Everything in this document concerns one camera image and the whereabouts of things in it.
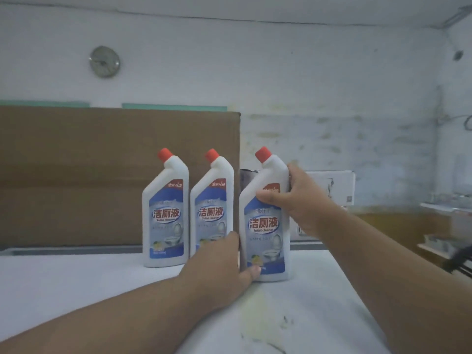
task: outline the bottle label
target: bottle label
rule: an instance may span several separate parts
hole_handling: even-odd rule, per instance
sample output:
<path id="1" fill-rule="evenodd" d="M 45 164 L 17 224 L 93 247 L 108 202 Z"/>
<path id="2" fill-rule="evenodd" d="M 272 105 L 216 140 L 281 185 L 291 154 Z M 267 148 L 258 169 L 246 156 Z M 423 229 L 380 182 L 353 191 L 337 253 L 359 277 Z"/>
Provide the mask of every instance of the bottle label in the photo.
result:
<path id="1" fill-rule="evenodd" d="M 174 179 L 149 200 L 150 258 L 184 254 L 184 180 Z"/>
<path id="2" fill-rule="evenodd" d="M 264 190 L 280 192 L 280 184 Z M 262 275 L 285 272 L 282 209 L 254 197 L 244 208 L 247 266 L 261 267 Z"/>
<path id="3" fill-rule="evenodd" d="M 226 236 L 226 179 L 215 179 L 195 199 L 196 249 Z"/>

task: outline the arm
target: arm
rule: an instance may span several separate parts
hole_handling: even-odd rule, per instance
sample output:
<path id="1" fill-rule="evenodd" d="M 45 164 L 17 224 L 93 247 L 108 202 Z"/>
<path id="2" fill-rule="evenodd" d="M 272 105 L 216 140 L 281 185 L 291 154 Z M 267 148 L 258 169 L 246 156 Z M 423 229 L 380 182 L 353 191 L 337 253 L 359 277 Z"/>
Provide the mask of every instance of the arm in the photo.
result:
<path id="1" fill-rule="evenodd" d="M 205 315 L 260 273 L 239 273 L 235 232 L 203 246 L 179 276 L 75 310 L 0 343 L 1 354 L 171 354 Z"/>
<path id="2" fill-rule="evenodd" d="M 322 240 L 396 353 L 470 353 L 472 286 L 333 203 L 300 168 L 289 193 L 257 197 L 286 209 Z"/>

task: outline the green strip on wall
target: green strip on wall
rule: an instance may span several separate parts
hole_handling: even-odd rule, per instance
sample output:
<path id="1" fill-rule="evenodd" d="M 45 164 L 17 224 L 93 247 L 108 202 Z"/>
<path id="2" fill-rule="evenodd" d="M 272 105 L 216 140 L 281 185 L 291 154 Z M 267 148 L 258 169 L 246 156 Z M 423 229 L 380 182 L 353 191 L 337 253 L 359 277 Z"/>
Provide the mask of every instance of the green strip on wall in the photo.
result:
<path id="1" fill-rule="evenodd" d="M 2 101 L 0 106 L 65 106 L 68 108 L 90 108 L 86 102 L 50 102 L 50 101 Z"/>
<path id="2" fill-rule="evenodd" d="M 197 110 L 200 112 L 227 112 L 227 106 L 168 106 L 165 104 L 123 103 L 125 109 L 154 109 L 154 110 Z"/>

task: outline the hand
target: hand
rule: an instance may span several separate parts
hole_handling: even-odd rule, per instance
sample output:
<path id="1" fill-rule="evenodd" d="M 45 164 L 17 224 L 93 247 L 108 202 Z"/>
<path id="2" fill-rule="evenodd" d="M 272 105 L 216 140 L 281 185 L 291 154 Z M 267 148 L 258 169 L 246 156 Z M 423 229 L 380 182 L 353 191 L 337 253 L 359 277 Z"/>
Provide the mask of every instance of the hand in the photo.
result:
<path id="1" fill-rule="evenodd" d="M 342 210 L 298 166 L 289 164 L 288 170 L 292 185 L 290 192 L 258 190 L 256 197 L 262 202 L 283 208 L 307 235 L 319 237 L 322 223 L 331 221 L 333 215 Z"/>
<path id="2" fill-rule="evenodd" d="M 239 235 L 231 231 L 225 238 L 200 247 L 179 274 L 185 287 L 202 297 L 208 311 L 232 303 L 261 273 L 259 266 L 239 273 L 238 249 Z"/>

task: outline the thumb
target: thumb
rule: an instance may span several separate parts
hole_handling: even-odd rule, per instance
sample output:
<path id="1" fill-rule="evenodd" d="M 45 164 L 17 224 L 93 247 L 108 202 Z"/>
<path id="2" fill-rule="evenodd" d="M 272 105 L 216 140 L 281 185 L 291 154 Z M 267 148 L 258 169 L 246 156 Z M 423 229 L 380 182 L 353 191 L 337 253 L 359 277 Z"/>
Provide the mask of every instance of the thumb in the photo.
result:
<path id="1" fill-rule="evenodd" d="M 239 282 L 241 283 L 241 291 L 244 292 L 253 280 L 259 278 L 261 268 L 259 266 L 251 266 L 246 268 L 239 274 Z"/>
<path id="2" fill-rule="evenodd" d="M 288 198 L 290 196 L 289 192 L 274 192 L 270 190 L 257 190 L 256 197 L 258 200 L 265 202 L 269 205 L 275 205 L 278 207 L 285 207 L 287 204 Z"/>

